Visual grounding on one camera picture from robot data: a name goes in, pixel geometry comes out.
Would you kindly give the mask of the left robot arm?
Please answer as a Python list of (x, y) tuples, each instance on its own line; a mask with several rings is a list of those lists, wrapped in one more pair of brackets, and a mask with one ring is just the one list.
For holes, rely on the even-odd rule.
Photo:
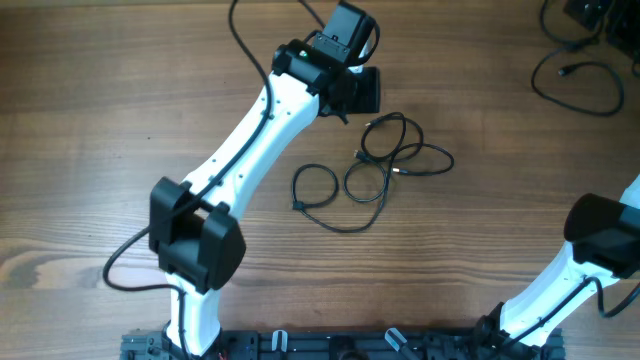
[(164, 331), (174, 357), (212, 355), (220, 290), (246, 252), (240, 221), (283, 150), (319, 116), (378, 111), (379, 71), (366, 63), (379, 37), (373, 17), (339, 2), (323, 29), (278, 47), (258, 99), (205, 163), (154, 186), (149, 248), (176, 291)]

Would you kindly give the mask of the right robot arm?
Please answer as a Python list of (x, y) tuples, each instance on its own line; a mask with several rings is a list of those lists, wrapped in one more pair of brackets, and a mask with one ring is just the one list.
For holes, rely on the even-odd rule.
[[(570, 1), (566, 14), (589, 30), (581, 39), (566, 39), (546, 26), (548, 7), (540, 8), (543, 33), (562, 52), (579, 52), (608, 42), (633, 60), (639, 58), (639, 4), (636, 1)], [(603, 290), (639, 269), (639, 184), (633, 182), (620, 200), (588, 193), (573, 206), (565, 222), (565, 242), (553, 261), (520, 294), (482, 317), (468, 340), (471, 359), (549, 359), (552, 332), (591, 296), (601, 317), (620, 314), (639, 296), (633, 289), (612, 309)]]

